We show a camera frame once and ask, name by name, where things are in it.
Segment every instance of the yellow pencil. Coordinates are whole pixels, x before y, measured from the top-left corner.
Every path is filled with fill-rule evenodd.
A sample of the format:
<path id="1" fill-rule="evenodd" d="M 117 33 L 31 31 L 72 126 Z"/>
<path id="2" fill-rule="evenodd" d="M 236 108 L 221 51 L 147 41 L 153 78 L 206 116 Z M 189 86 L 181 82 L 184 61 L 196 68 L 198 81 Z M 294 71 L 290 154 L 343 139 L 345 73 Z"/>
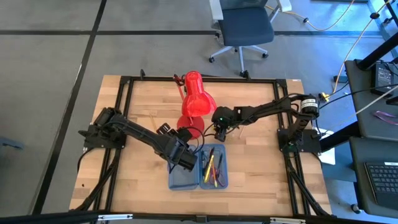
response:
<path id="1" fill-rule="evenodd" d="M 214 155 L 211 155 L 210 162 L 209 162 L 209 164 L 207 166 L 207 169 L 206 169 L 205 183 L 207 183 L 209 181 L 210 169 L 211 169 L 211 164 L 213 163 L 213 159 L 214 159 Z"/>

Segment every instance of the office chair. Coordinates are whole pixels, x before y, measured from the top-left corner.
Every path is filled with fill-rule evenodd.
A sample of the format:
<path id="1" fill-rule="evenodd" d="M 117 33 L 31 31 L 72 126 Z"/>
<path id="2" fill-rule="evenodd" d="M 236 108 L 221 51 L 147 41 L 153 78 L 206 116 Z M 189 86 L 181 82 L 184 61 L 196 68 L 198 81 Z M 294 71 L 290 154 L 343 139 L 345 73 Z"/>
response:
<path id="1" fill-rule="evenodd" d="M 249 72 L 244 69 L 242 49 L 250 49 L 262 53 L 263 58 L 268 57 L 268 51 L 257 44 L 265 44 L 274 40 L 274 30 L 271 22 L 279 11 L 291 11 L 289 0 L 277 0 L 277 7 L 268 16 L 264 6 L 268 0 L 210 0 L 213 28 L 221 30 L 224 39 L 224 48 L 212 54 L 209 62 L 215 61 L 214 57 L 235 49 L 239 51 L 241 61 L 240 76 L 248 78 Z"/>

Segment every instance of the blue plastic bin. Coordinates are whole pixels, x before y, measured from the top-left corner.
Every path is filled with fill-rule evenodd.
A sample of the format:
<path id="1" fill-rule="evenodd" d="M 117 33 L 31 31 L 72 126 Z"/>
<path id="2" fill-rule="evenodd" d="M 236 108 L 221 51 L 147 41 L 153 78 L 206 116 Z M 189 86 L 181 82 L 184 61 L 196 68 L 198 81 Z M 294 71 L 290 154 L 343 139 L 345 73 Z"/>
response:
<path id="1" fill-rule="evenodd" d="M 214 184 L 210 182 L 204 182 L 204 166 L 209 160 L 208 156 L 211 149 L 214 147 L 214 164 L 218 167 L 220 155 L 223 154 L 220 167 L 220 179 L 223 180 L 216 188 Z M 198 160 L 193 170 L 189 172 L 184 170 L 180 166 L 175 166 L 172 173 L 169 174 L 169 189 L 170 190 L 194 190 L 199 185 L 202 189 L 225 189 L 228 186 L 228 168 L 226 163 L 226 151 L 225 146 L 222 144 L 205 144 L 201 151 L 197 152 Z"/>

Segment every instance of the keyboard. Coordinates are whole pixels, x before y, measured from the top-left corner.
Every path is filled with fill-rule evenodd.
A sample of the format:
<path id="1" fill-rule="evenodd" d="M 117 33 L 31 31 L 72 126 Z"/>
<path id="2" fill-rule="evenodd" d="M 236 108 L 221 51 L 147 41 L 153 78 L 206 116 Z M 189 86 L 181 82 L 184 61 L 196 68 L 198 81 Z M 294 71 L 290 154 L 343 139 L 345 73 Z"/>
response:
<path id="1" fill-rule="evenodd" d="M 398 210 L 398 162 L 365 162 L 365 168 L 376 203 Z"/>

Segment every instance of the wooden table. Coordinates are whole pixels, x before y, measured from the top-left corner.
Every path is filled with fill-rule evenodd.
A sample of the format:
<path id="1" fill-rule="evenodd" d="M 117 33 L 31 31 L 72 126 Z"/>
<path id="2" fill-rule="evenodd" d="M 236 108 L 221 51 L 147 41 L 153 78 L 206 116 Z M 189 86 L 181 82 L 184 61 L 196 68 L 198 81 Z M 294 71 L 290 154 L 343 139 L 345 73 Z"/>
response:
<path id="1" fill-rule="evenodd" d="M 120 76 L 104 76 L 93 120 L 102 108 L 114 106 L 119 81 Z M 218 106 L 257 106 L 274 100 L 271 84 L 204 84 L 205 90 Z M 300 80 L 287 80 L 287 84 L 289 93 L 303 93 Z M 174 82 L 135 81 L 128 119 L 155 131 L 151 114 L 157 126 L 169 123 L 175 128 L 181 115 L 181 104 Z M 205 127 L 209 126 L 211 115 L 203 118 Z M 273 115 L 246 126 L 240 138 L 241 129 L 227 135 L 224 144 L 229 185 L 225 190 L 202 190 L 199 187 L 192 191 L 169 190 L 166 162 L 155 155 L 150 146 L 127 137 L 126 147 L 121 153 L 111 210 L 131 213 L 291 216 L 285 164 L 277 143 L 278 127 L 277 116 Z M 220 144 L 212 136 L 206 138 L 206 143 Z M 70 208 L 79 206 L 96 185 L 103 155 L 104 149 L 94 149 L 82 160 Z M 306 186 L 323 209 L 330 213 L 318 159 L 305 153 L 301 153 L 301 158 Z M 104 208 L 106 192 L 104 190 L 100 208 Z M 302 212 L 299 192 L 296 187 L 298 207 Z"/>

